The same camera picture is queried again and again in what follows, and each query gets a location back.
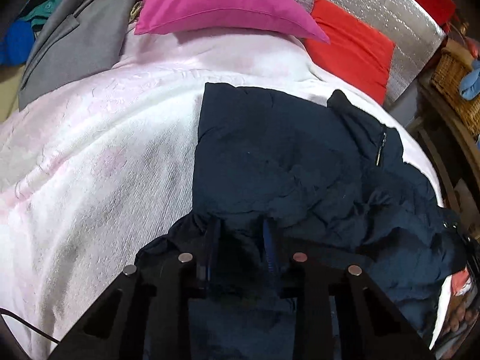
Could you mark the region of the navy blue puffer jacket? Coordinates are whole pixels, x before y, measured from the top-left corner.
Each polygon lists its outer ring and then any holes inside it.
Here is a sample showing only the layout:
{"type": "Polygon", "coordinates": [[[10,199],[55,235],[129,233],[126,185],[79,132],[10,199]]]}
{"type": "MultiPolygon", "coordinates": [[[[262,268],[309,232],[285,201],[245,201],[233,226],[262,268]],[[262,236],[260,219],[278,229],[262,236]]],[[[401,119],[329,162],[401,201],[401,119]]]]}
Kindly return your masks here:
{"type": "Polygon", "coordinates": [[[253,87],[206,84],[190,213],[136,261],[159,281],[190,253],[201,288],[185,348],[194,359],[289,359],[297,253],[363,268],[429,344],[443,281],[465,266],[457,218],[403,159],[399,132],[339,90],[326,105],[253,87]]]}

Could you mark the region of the white pink bed blanket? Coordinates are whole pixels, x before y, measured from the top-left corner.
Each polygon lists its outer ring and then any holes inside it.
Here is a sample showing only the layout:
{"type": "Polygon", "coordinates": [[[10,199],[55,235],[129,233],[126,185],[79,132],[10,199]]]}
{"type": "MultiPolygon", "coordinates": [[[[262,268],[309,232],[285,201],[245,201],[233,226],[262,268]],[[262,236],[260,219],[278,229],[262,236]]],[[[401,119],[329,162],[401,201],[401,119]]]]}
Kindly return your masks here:
{"type": "Polygon", "coordinates": [[[110,70],[46,94],[1,124],[1,307],[32,359],[53,350],[140,248],[191,210],[206,83],[275,89],[325,105],[339,89],[292,37],[213,28],[128,32],[110,70]]]}

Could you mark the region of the light blue cloth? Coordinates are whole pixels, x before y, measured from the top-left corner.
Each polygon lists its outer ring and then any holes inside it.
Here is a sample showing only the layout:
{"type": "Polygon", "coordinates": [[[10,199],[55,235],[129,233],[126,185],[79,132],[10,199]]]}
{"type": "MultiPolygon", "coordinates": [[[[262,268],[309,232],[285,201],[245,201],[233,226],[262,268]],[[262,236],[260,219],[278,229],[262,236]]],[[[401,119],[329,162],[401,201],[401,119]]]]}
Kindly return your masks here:
{"type": "Polygon", "coordinates": [[[459,94],[467,101],[473,100],[480,93],[480,62],[478,59],[472,62],[472,69],[459,84],[459,94]]]}

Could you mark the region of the red pillow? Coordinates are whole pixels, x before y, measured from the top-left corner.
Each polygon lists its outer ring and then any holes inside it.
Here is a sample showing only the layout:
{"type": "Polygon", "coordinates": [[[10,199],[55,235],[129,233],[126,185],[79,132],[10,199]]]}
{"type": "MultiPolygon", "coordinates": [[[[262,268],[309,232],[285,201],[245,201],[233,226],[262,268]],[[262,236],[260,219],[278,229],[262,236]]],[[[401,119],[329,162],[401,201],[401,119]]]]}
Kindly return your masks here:
{"type": "Polygon", "coordinates": [[[329,37],[304,42],[312,61],[383,105],[394,41],[328,0],[314,0],[311,16],[329,37]]]}

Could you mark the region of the grey garment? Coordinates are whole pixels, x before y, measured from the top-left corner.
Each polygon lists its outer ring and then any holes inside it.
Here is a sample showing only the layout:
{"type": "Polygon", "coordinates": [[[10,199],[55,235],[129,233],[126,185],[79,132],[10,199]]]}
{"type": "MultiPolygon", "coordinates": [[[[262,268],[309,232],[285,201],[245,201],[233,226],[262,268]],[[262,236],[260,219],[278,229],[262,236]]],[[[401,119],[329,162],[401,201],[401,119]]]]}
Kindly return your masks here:
{"type": "Polygon", "coordinates": [[[19,108],[120,59],[136,0],[62,0],[43,26],[25,64],[19,108]]]}

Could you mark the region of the wicker basket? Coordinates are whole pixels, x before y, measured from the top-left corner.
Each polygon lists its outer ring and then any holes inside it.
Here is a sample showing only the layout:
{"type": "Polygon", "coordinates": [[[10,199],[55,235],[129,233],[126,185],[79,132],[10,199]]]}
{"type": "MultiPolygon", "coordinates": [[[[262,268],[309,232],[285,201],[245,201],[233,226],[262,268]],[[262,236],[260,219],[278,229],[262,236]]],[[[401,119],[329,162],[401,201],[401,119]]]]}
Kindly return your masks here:
{"type": "Polygon", "coordinates": [[[472,100],[466,100],[459,92],[461,80],[470,72],[472,72],[472,68],[464,63],[457,54],[443,48],[430,83],[442,94],[463,125],[476,137],[479,135],[479,95],[472,100]]]}

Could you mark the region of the blue garment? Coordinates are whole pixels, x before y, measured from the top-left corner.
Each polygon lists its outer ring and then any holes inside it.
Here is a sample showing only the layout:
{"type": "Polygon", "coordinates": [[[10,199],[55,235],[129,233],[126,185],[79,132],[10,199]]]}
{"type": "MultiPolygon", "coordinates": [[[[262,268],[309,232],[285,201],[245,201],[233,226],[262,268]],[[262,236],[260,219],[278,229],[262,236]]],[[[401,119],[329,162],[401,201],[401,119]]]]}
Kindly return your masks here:
{"type": "Polygon", "coordinates": [[[17,66],[25,63],[35,42],[29,22],[18,19],[1,39],[1,66],[17,66]]]}

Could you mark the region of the pink pillow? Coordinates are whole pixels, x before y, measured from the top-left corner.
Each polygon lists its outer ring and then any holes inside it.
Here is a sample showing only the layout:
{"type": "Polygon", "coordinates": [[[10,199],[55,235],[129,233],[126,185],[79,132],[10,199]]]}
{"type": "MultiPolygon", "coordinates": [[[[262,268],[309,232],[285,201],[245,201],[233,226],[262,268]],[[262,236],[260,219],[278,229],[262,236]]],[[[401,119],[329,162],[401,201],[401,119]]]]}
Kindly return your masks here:
{"type": "Polygon", "coordinates": [[[295,0],[142,0],[135,33],[258,29],[324,43],[329,38],[295,0]]]}

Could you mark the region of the teal garment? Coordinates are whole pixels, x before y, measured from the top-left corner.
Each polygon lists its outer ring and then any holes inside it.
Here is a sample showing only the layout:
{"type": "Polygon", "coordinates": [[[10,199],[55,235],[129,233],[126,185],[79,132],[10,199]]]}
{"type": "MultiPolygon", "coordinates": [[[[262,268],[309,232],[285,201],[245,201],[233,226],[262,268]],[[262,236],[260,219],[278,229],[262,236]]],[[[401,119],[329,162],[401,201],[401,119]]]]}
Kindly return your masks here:
{"type": "Polygon", "coordinates": [[[29,23],[34,32],[40,32],[62,1],[63,0],[46,0],[30,10],[30,12],[26,16],[21,17],[20,20],[29,23]]]}

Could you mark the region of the silver foil insulation mat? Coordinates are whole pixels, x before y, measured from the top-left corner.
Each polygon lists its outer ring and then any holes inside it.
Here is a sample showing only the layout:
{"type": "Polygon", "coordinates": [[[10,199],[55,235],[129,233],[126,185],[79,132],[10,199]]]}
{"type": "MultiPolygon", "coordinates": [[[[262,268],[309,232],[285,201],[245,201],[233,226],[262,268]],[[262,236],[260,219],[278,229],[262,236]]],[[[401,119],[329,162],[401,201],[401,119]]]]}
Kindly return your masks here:
{"type": "MultiPolygon", "coordinates": [[[[313,0],[295,0],[311,10],[313,0]]],[[[434,56],[446,33],[414,0],[328,0],[395,43],[385,107],[392,107],[434,56]]]]}

